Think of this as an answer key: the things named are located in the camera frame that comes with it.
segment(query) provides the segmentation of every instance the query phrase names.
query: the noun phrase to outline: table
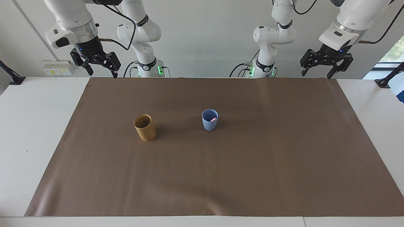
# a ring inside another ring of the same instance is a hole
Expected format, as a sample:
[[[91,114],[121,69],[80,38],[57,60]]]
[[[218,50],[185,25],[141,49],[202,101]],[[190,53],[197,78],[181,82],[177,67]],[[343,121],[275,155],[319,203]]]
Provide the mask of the table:
[[[0,226],[167,225],[175,226],[402,226],[393,218],[239,218],[239,217],[88,217],[23,216],[59,143],[88,78],[27,78],[0,96]],[[399,189],[404,193],[404,105],[371,80],[338,80]]]

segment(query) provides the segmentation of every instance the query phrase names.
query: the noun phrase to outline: black cable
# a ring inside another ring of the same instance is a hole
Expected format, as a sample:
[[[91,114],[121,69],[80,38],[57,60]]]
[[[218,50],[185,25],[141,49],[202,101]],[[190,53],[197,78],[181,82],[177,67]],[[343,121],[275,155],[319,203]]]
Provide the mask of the black cable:
[[[233,71],[230,73],[230,76],[229,76],[229,77],[231,77],[231,76],[233,75],[234,71],[235,71],[238,67],[240,67],[240,66],[242,66],[242,65],[244,65],[244,63],[241,63],[241,64],[237,65],[236,67],[234,67],[234,69],[233,69]]]
[[[249,69],[242,69],[242,70],[240,70],[240,72],[238,73],[238,76],[237,76],[237,77],[240,77],[242,71],[244,71],[244,73],[245,73],[246,71],[249,71]]]
[[[252,57],[250,63],[253,62],[254,58],[258,55],[258,53],[259,53],[259,50],[255,53],[254,57]]]
[[[132,69],[138,69],[138,67],[132,67],[129,70],[129,77],[132,78]]]
[[[112,12],[114,12],[114,13],[120,15],[121,17],[124,17],[124,18],[130,20],[130,21],[133,23],[133,25],[134,25],[135,27],[134,27],[134,29],[133,29],[132,38],[130,39],[130,42],[129,42],[128,47],[124,47],[124,45],[122,45],[121,43],[119,43],[118,41],[115,41],[115,40],[113,40],[113,39],[100,39],[100,40],[101,40],[101,41],[104,41],[104,42],[114,42],[114,43],[120,45],[121,47],[123,47],[125,50],[129,50],[129,49],[130,49],[130,45],[131,45],[132,42],[133,42],[133,38],[135,37],[136,23],[135,23],[131,18],[129,18],[129,17],[123,15],[123,14],[120,13],[120,12],[115,11],[113,8],[107,6],[106,4],[103,4],[103,3],[101,3],[101,4],[102,4],[103,6],[105,6],[105,7],[107,7],[107,8],[108,8],[109,10],[111,10]]]
[[[119,9],[116,6],[114,6],[114,8],[116,9],[116,11],[118,11],[120,14],[122,14],[121,11],[119,11]]]
[[[162,69],[167,69],[168,70],[168,76],[171,78],[171,73],[170,73],[170,69],[167,66],[163,66],[161,67]]]
[[[398,16],[400,15],[401,11],[403,11],[404,9],[404,4],[401,6],[401,9],[398,11],[397,15],[394,17],[393,21],[391,22],[390,26],[387,28],[387,30],[384,32],[384,34],[382,35],[382,37],[380,37],[379,40],[375,41],[375,42],[371,42],[371,41],[359,41],[359,43],[363,43],[363,44],[376,44],[378,42],[380,42],[389,32],[390,28],[393,26],[394,22],[397,20]]]
[[[128,64],[128,66],[127,66],[126,69],[125,69],[124,78],[125,78],[125,76],[126,76],[126,72],[128,71],[129,67],[130,67],[132,64],[134,64],[134,63],[135,63],[135,62],[132,61],[131,63]]]
[[[299,14],[299,15],[304,15],[304,14],[308,13],[308,12],[313,8],[313,6],[316,4],[316,2],[317,2],[317,0],[314,0],[313,4],[310,6],[310,8],[309,8],[306,12],[304,12],[304,13],[299,13],[299,12],[296,10],[295,2],[293,1],[293,10],[294,10],[297,14]]]

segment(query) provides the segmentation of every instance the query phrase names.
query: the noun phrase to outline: green foliage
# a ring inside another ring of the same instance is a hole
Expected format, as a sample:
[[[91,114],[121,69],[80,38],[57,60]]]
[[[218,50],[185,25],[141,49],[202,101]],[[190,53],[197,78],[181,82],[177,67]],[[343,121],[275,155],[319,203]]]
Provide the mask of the green foliage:
[[[397,42],[396,45],[380,60],[380,61],[396,61],[404,54],[404,36]]]

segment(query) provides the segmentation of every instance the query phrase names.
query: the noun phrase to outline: brown mat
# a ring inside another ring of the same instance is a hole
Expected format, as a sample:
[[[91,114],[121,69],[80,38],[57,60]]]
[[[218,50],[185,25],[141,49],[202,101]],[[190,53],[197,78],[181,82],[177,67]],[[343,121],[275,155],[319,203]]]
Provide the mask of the brown mat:
[[[336,80],[92,78],[25,215],[404,216],[404,198]]]

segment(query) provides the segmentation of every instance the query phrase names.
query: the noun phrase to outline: white robotic arm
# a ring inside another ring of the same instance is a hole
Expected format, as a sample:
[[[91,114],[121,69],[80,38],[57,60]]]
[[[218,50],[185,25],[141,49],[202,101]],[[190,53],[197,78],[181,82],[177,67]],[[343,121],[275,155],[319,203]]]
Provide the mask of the white robotic arm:
[[[163,62],[154,56],[153,48],[147,42],[155,42],[161,38],[161,29],[146,14],[142,0],[123,0],[121,3],[123,14],[131,18],[136,23],[125,23],[118,27],[118,36],[126,45],[129,44],[136,29],[135,37],[132,41],[132,48],[136,52],[139,62],[140,77],[164,77],[161,69]]]
[[[357,44],[376,17],[389,5],[391,0],[331,0],[340,8],[335,22],[320,36],[323,43],[318,52],[309,49],[300,60],[305,76],[311,67],[332,65],[328,79],[340,71],[346,71],[354,60],[348,54],[352,45]]]
[[[297,35],[292,26],[293,5],[290,0],[275,0],[272,17],[277,25],[259,26],[254,31],[254,41],[259,45],[260,52],[253,60],[253,69],[249,77],[259,78],[271,75],[278,51],[274,44],[292,43]]]
[[[98,38],[97,24],[86,8],[86,3],[119,5],[122,0],[44,0],[54,14],[57,25],[49,29],[46,39],[54,48],[74,45],[70,52],[76,66],[93,74],[91,64],[109,69],[116,78],[121,66],[116,54],[106,54]]]

